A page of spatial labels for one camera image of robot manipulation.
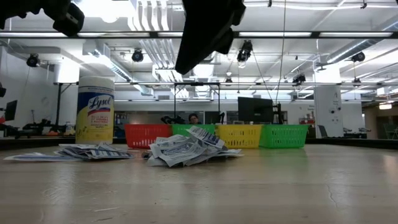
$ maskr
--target desk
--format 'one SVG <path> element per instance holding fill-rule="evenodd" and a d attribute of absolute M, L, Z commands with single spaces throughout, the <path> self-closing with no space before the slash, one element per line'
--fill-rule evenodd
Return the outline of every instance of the desk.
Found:
<path fill-rule="evenodd" d="M 51 154 L 56 147 L 0 151 Z M 0 161 L 0 217 L 15 223 L 396 223 L 398 152 L 307 145 L 185 168 Z"/>

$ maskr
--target yellow basket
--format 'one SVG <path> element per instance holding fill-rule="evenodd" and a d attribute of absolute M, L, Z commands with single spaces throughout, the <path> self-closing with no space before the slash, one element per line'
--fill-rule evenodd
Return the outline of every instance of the yellow basket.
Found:
<path fill-rule="evenodd" d="M 218 125 L 218 135 L 231 149 L 257 149 L 261 136 L 261 124 L 227 124 Z"/>

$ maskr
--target red basket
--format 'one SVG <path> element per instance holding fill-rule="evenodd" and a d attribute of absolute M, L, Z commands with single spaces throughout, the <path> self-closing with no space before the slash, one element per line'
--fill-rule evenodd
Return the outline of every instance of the red basket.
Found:
<path fill-rule="evenodd" d="M 170 137 L 172 129 L 168 124 L 125 124 L 127 145 L 130 148 L 148 149 L 156 137 Z"/>

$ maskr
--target chair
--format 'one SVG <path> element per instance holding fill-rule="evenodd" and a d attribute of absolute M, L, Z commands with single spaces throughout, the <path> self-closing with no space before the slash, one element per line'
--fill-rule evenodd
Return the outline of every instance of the chair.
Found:
<path fill-rule="evenodd" d="M 322 138 L 327 138 L 328 137 L 328 133 L 326 132 L 326 129 L 324 127 L 324 125 L 318 125 L 319 131 L 321 132 L 321 137 Z"/>
<path fill-rule="evenodd" d="M 398 138 L 398 127 L 394 124 L 383 124 L 384 131 L 386 132 L 387 139 L 394 139 L 395 136 Z"/>

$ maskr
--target green basket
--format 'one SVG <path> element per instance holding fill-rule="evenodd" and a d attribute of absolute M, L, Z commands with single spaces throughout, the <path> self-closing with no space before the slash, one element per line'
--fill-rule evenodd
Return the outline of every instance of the green basket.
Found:
<path fill-rule="evenodd" d="M 261 131 L 260 147 L 270 149 L 291 149 L 304 147 L 308 125 L 264 125 Z"/>
<path fill-rule="evenodd" d="M 199 128 L 203 128 L 208 131 L 210 134 L 215 133 L 216 126 L 214 124 L 173 124 L 172 130 L 174 134 L 181 134 L 182 136 L 189 136 L 187 129 L 190 129 L 192 126 L 197 126 Z"/>

